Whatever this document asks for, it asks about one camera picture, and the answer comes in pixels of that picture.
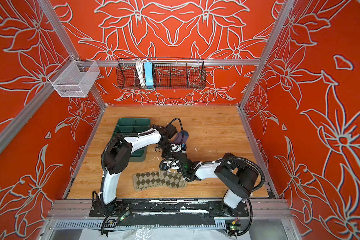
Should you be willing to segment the purple sock with yellow cuff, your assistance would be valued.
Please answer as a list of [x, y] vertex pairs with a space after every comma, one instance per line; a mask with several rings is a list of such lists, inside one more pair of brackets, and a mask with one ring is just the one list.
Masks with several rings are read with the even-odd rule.
[[186, 141], [189, 138], [189, 133], [187, 131], [180, 131], [178, 132], [178, 134], [175, 136], [174, 140], [172, 141], [173, 144], [185, 144]]

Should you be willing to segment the green plastic divider tray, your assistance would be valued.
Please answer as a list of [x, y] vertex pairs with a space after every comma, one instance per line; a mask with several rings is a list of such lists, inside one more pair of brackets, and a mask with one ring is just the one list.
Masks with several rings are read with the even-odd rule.
[[[111, 140], [116, 135], [133, 137], [138, 133], [146, 132], [151, 128], [151, 120], [148, 118], [120, 118], [114, 128]], [[130, 157], [131, 162], [144, 162], [148, 147], [140, 148], [133, 152]]]

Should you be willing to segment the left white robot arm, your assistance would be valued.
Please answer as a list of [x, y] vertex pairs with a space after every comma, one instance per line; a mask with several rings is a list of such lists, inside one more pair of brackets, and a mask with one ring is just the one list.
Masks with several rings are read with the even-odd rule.
[[149, 145], [157, 145], [162, 152], [162, 158], [172, 158], [174, 154], [182, 153], [185, 148], [184, 136], [176, 143], [171, 139], [178, 135], [173, 122], [178, 121], [183, 130], [180, 118], [171, 120], [166, 126], [154, 125], [149, 130], [132, 134], [131, 136], [116, 135], [106, 145], [101, 154], [103, 176], [100, 192], [96, 202], [104, 209], [107, 215], [111, 215], [110, 207], [116, 203], [116, 191], [121, 173], [127, 168], [131, 154]]

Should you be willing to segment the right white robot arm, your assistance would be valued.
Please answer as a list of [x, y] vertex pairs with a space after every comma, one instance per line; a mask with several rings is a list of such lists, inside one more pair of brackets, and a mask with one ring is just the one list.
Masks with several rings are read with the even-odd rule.
[[262, 169], [249, 159], [226, 153], [221, 159], [207, 162], [192, 162], [185, 153], [174, 153], [159, 165], [160, 170], [177, 169], [187, 182], [204, 179], [220, 179], [226, 187], [222, 205], [232, 210], [242, 201], [249, 200], [252, 192], [265, 183]]

